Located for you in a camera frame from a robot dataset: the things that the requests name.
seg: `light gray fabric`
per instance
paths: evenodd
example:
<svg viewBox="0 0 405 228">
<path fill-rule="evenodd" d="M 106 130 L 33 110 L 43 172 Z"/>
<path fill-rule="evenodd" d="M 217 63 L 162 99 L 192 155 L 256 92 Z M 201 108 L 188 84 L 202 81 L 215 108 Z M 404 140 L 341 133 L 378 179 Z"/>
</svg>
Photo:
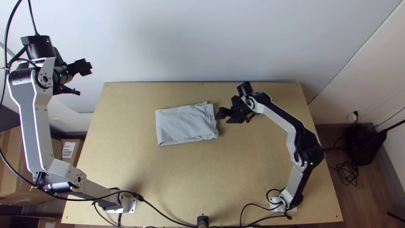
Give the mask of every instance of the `light gray fabric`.
<svg viewBox="0 0 405 228">
<path fill-rule="evenodd" d="M 155 114 L 160 147 L 218 138 L 214 107 L 207 102 L 159 109 Z"/>
</svg>

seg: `wooden floor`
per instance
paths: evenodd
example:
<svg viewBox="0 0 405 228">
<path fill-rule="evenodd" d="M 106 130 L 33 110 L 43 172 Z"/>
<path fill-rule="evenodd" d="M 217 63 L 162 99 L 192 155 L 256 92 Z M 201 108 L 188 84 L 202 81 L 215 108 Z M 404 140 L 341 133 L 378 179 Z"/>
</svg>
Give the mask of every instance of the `wooden floor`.
<svg viewBox="0 0 405 228">
<path fill-rule="evenodd" d="M 343 132 L 343 128 L 317 128 L 319 140 L 324 148 L 332 147 L 333 143 Z M 332 150 L 327 153 L 326 161 L 329 166 L 349 161 L 345 152 Z M 387 215 L 396 213 L 391 196 L 380 171 L 374 160 L 368 166 L 359 167 L 358 185 L 345 186 L 336 171 L 330 169 L 337 198 L 342 210 L 343 222 L 321 224 L 297 224 L 298 228 L 399 228 L 405 223 Z M 76 228 L 104 228 L 110 226 L 76 225 Z M 291 226 L 271 226 L 290 228 Z"/>
</svg>

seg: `robotic arm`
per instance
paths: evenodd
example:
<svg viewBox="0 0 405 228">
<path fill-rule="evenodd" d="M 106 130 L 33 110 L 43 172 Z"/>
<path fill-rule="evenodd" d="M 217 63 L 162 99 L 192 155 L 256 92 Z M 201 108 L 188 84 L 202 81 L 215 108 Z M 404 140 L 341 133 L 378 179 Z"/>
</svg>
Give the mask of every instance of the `robotic arm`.
<svg viewBox="0 0 405 228">
<path fill-rule="evenodd" d="M 133 213 L 136 193 L 126 196 L 118 188 L 108 189 L 87 179 L 86 174 L 71 164 L 55 159 L 51 145 L 47 105 L 53 95 L 79 91 L 65 86 L 75 74 L 91 74 L 91 64 L 85 59 L 67 65 L 52 46 L 48 36 L 21 38 L 28 62 L 20 62 L 8 76 L 8 88 L 20 111 L 21 129 L 28 170 L 34 180 L 52 195 L 75 195 L 93 200 L 108 212 Z"/>
<path fill-rule="evenodd" d="M 316 135 L 305 128 L 304 124 L 278 107 L 271 101 L 265 92 L 253 92 L 250 82 L 238 86 L 239 96 L 232 97 L 232 107 L 220 107 L 215 119 L 224 119 L 229 116 L 227 123 L 243 123 L 257 114 L 264 114 L 287 132 L 287 149 L 291 155 L 293 168 L 287 186 L 278 197 L 270 198 L 273 204 L 284 203 L 285 208 L 278 207 L 280 211 L 295 209 L 303 200 L 302 191 L 309 179 L 312 170 L 325 157 L 325 153 L 318 142 Z"/>
</svg>

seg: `table top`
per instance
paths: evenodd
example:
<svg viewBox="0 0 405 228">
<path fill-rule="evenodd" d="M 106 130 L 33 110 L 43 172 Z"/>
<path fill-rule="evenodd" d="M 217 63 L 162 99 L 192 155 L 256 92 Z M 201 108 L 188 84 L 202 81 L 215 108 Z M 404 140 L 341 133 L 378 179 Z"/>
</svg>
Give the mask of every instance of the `table top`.
<svg viewBox="0 0 405 228">
<path fill-rule="evenodd" d="M 207 101 L 231 107 L 240 83 L 125 82 L 105 83 L 77 168 L 105 187 L 137 192 L 163 213 L 196 224 L 209 216 L 210 225 L 239 225 L 241 209 L 256 203 L 269 208 L 266 192 L 286 186 L 291 170 L 286 132 L 264 115 L 250 123 L 219 120 L 219 137 L 158 147 L 155 110 Z M 275 104 L 316 133 L 300 84 L 254 82 Z M 304 200 L 285 217 L 261 225 L 342 221 L 336 192 L 325 161 L 314 169 L 303 192 Z M 107 225 L 91 202 L 67 202 L 63 223 Z M 113 222 L 117 214 L 101 213 Z M 247 208 L 243 224 L 276 212 Z M 125 226 L 178 226 L 138 202 L 134 214 L 123 214 Z"/>
</svg>

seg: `metal bracket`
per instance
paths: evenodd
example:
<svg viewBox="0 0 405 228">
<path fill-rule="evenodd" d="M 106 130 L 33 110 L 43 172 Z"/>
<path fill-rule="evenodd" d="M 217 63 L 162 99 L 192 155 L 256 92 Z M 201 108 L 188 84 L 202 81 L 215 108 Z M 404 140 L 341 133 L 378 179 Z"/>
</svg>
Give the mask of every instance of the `metal bracket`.
<svg viewBox="0 0 405 228">
<path fill-rule="evenodd" d="M 283 200 L 280 199 L 279 196 L 276 196 L 276 197 L 269 197 L 269 201 L 273 203 L 273 204 L 272 204 L 272 203 L 269 203 L 269 204 L 270 204 L 270 208 L 276 207 L 276 206 L 277 206 L 277 203 L 279 203 L 279 202 L 281 202 L 281 204 L 282 204 L 282 205 L 279 206 L 278 208 L 272 210 L 273 212 L 285 212 L 285 210 L 286 210 L 285 203 L 284 203 Z M 297 212 L 297 208 L 293 208 L 293 209 L 289 210 L 289 212 Z"/>
<path fill-rule="evenodd" d="M 121 203 L 122 208 L 107 210 L 107 213 L 134 213 L 136 208 L 136 201 L 136 198 L 128 198 L 125 197 L 123 193 L 120 193 L 119 202 Z"/>
</svg>

